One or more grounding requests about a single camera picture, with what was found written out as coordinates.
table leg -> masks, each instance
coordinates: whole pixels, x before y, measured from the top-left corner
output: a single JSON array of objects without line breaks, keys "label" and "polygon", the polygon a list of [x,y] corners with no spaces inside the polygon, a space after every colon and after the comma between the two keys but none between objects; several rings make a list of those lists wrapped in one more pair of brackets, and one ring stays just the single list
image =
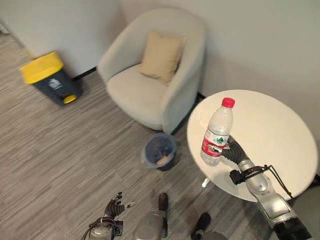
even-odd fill
[{"label": "table leg", "polygon": [[210,179],[206,177],[205,180],[202,183],[202,187],[205,188],[208,185],[209,182],[210,182]]}]

white round table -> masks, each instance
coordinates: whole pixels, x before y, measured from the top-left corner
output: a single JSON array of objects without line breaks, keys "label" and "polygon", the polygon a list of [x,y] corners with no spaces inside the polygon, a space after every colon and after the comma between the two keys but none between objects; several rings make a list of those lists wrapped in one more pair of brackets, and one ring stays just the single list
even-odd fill
[{"label": "white round table", "polygon": [[[207,165],[200,156],[211,116],[225,97],[233,98],[231,135],[256,166],[273,165],[293,197],[313,181],[318,166],[316,142],[304,121],[282,102],[259,92],[227,90],[205,98],[193,110],[187,125],[187,141],[195,163],[215,185],[240,199],[256,202],[245,183],[234,185],[229,177],[238,166],[221,158],[218,166]],[[270,171],[266,174],[277,193],[290,197]]]}]

white armchair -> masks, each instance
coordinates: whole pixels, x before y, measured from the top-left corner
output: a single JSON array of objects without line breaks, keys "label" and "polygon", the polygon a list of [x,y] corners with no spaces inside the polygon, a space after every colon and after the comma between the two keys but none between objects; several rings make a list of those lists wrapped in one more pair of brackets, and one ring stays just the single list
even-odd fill
[{"label": "white armchair", "polygon": [[[148,33],[186,36],[179,67],[170,84],[139,73]],[[112,100],[141,124],[171,133],[193,106],[205,51],[205,27],[189,12],[159,8],[129,24],[102,56],[97,71]]]}]

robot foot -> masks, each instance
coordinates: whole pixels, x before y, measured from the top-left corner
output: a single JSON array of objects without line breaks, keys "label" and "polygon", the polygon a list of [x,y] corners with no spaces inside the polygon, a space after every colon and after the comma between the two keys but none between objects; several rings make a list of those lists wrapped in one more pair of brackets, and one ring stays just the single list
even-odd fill
[{"label": "robot foot", "polygon": [[169,199],[166,193],[159,195],[159,210],[167,212],[169,206]]},{"label": "robot foot", "polygon": [[209,226],[211,222],[211,217],[208,213],[203,213],[201,215],[201,217],[199,218],[198,222],[196,223],[196,226],[194,227],[192,233],[191,233],[191,239],[192,240],[197,240],[197,239],[201,239],[201,236],[199,236],[200,238],[198,238],[196,236],[196,232],[198,230],[203,230],[205,231],[207,229],[207,227]]}]

carpet floor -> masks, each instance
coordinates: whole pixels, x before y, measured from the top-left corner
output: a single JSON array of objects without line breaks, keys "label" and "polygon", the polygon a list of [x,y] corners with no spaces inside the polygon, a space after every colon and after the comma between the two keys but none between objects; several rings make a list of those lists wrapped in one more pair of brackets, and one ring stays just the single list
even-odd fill
[{"label": "carpet floor", "polygon": [[141,218],[169,195],[168,238],[187,240],[203,212],[209,230],[230,240],[268,239],[256,205],[205,179],[188,149],[186,124],[175,133],[178,163],[167,172],[143,168],[143,144],[155,133],[128,117],[96,72],[80,80],[83,96],[61,108],[30,85],[19,67],[29,58],[0,35],[0,239],[79,240],[115,193],[136,201],[118,217],[130,240]]}]

